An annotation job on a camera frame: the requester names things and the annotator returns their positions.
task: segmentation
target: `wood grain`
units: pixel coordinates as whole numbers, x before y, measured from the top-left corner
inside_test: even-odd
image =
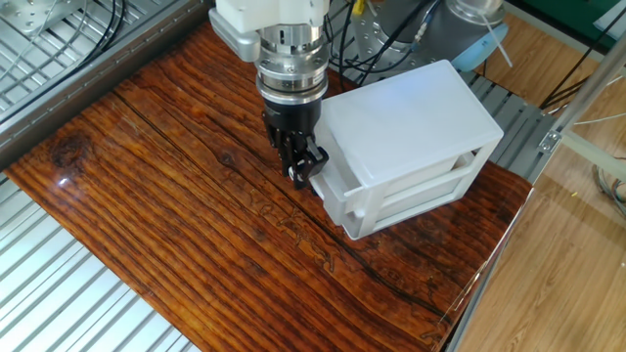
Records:
[[[203,350],[438,350],[530,185],[489,163],[352,242],[280,175],[253,79],[206,24],[6,173]]]
[[[502,54],[496,51],[487,61],[487,78],[538,107],[574,67],[582,53],[511,14],[506,15],[505,23],[510,30],[503,45],[513,67],[509,67]],[[586,60],[563,88],[585,78],[596,67],[597,62]],[[476,71],[482,73],[482,67]]]

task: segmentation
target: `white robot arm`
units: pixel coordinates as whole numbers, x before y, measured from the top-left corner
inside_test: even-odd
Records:
[[[328,89],[328,10],[329,0],[217,0],[209,12],[215,32],[256,65],[270,143],[298,189],[328,160],[313,135]]]

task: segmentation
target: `white plastic box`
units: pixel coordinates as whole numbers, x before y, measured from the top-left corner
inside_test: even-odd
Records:
[[[311,184],[353,240],[461,198],[503,136],[447,61],[329,98]]]

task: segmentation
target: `glossy wood surface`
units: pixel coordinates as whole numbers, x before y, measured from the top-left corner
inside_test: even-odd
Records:
[[[488,163],[353,242],[280,175],[254,73],[206,24],[6,173],[203,350],[438,350],[530,185]]]

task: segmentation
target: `cylindrical metal part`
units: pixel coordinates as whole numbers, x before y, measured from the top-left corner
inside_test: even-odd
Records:
[[[429,0],[386,0],[379,11],[380,29],[387,36],[391,35],[422,1]],[[396,41],[402,43],[413,42],[413,38],[420,30],[421,24],[422,21],[418,21],[418,17],[413,19],[402,30]]]
[[[503,17],[492,25],[498,25]],[[457,16],[449,6],[439,6],[422,38],[422,47],[437,60],[452,61],[487,33],[489,29],[484,21],[469,22]]]
[[[329,52],[322,28],[275,25],[259,30],[261,55],[256,86],[267,101],[299,106],[320,99],[328,89]]]
[[[496,25],[505,16],[505,8],[502,0],[445,0],[446,6],[460,19],[478,24]]]
[[[322,37],[323,28],[308,24],[273,25],[259,30],[263,39],[270,43],[301,46],[313,43]]]
[[[281,131],[295,131],[312,135],[322,114],[322,98],[310,103],[287,106],[265,101],[266,122]]]
[[[504,0],[455,0],[455,2],[468,12],[489,16],[500,9]]]

